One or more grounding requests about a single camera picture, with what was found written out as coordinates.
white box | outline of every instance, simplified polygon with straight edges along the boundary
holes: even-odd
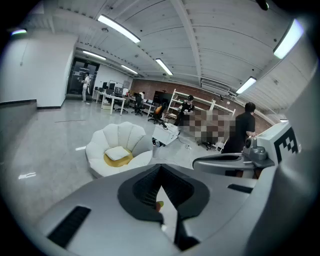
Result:
[[[104,110],[110,110],[111,109],[111,105],[103,105],[103,109]]]
[[[171,123],[165,123],[168,130],[164,129],[162,125],[156,125],[152,137],[161,143],[168,145],[173,142],[179,134],[178,127]]]

pixelated area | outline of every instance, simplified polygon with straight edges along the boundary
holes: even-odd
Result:
[[[224,143],[233,134],[236,122],[230,113],[214,109],[185,115],[179,127],[186,137],[215,144]]]

ceiling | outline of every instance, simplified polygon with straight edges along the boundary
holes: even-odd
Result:
[[[235,92],[253,76],[258,81],[237,100],[252,101],[265,114],[283,114],[307,85],[317,58],[305,37],[286,58],[274,56],[292,18],[268,4],[264,11],[254,0],[52,0],[22,26],[76,34],[78,50],[104,56],[120,70],[126,65],[145,79],[200,87],[201,77]],[[141,41],[135,44],[97,21],[100,15]],[[163,75],[156,58],[172,77]]]

black vent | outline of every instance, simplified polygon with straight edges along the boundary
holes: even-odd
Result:
[[[252,187],[241,186],[241,185],[237,185],[237,184],[230,184],[228,186],[228,189],[240,191],[240,192],[247,193],[247,194],[251,194],[251,192],[253,190]]]
[[[174,243],[186,250],[199,241],[188,236],[183,220],[198,216],[207,205],[210,192],[205,184],[166,164],[156,164],[147,171],[127,179],[118,189],[118,200],[124,210],[142,221],[163,224],[156,211],[157,194],[163,187],[177,210],[177,228]]]
[[[67,217],[48,235],[48,239],[65,248],[81,224],[85,221],[91,209],[77,206]]]

white armchair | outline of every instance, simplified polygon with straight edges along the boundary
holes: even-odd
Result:
[[[129,150],[133,159],[128,164],[113,167],[107,164],[104,155],[106,150],[118,146]],[[152,150],[151,137],[146,135],[141,126],[123,122],[111,123],[102,130],[95,131],[85,148],[85,153],[93,175],[99,178],[148,165],[152,158]]]

